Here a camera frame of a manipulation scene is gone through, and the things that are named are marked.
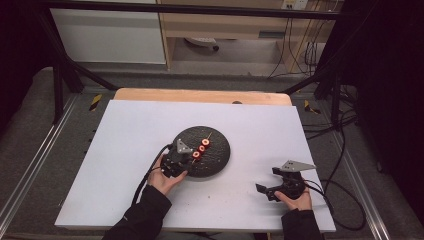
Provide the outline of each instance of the black sleeve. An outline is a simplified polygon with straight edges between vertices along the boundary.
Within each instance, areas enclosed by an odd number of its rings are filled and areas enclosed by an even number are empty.
[[[284,240],[321,240],[314,211],[294,209],[281,217]]]
[[[124,217],[106,232],[103,240],[155,239],[162,229],[162,220],[171,205],[165,195],[147,185],[140,202],[125,212]]]

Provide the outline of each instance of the person's right hand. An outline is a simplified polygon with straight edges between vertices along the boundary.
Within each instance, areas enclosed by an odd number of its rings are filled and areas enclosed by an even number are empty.
[[[300,197],[296,200],[287,197],[284,193],[279,191],[276,191],[274,194],[278,199],[284,202],[290,210],[294,210],[296,208],[299,209],[299,211],[312,210],[312,200],[311,196],[309,195],[308,185],[305,186],[305,190],[303,191],[302,195],[300,195]]]

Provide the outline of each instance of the black circular base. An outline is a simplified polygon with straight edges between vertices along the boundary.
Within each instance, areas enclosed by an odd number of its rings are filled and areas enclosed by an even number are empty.
[[[210,145],[198,161],[191,160],[193,164],[188,170],[188,176],[210,177],[219,173],[227,165],[231,153],[230,144],[216,129],[205,126],[188,128],[175,137],[174,144],[181,139],[188,147],[196,151],[202,144],[202,140],[207,139],[208,136]]]

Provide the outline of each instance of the black stand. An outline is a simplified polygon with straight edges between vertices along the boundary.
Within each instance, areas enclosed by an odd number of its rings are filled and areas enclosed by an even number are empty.
[[[53,124],[56,124],[63,115],[63,84],[64,80],[73,93],[80,93],[84,85],[78,75],[82,74],[109,90],[118,90],[119,87],[107,82],[84,67],[74,62],[66,53],[57,29],[53,26],[54,21],[48,8],[44,8],[32,0],[16,1],[22,15],[32,28],[40,42],[45,44],[46,53],[49,54],[53,67],[54,93],[55,93],[55,116]]]
[[[345,1],[341,12],[361,11],[359,18],[351,21],[337,21],[330,34],[324,52],[318,63],[317,70],[313,76],[302,82],[278,93],[292,94],[306,87],[307,85],[319,82],[315,90],[317,99],[324,99],[332,92],[331,123],[340,129],[339,106],[340,106],[340,86],[347,67],[348,59],[354,59],[359,46],[363,45],[361,38],[361,27],[368,20],[368,16],[374,10],[379,0],[374,2],[357,0]]]

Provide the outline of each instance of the white table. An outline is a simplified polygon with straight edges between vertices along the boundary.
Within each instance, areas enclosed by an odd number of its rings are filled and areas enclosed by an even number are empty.
[[[133,194],[158,151],[192,126],[223,133],[231,146],[227,166],[207,179],[187,177],[169,199],[164,230],[281,231],[288,211],[269,202],[255,183],[281,184],[271,168],[287,160],[313,164],[295,107],[222,103],[112,100],[55,225],[107,229],[131,204]],[[319,179],[315,170],[305,179]],[[328,207],[311,191],[322,232],[335,231]]]

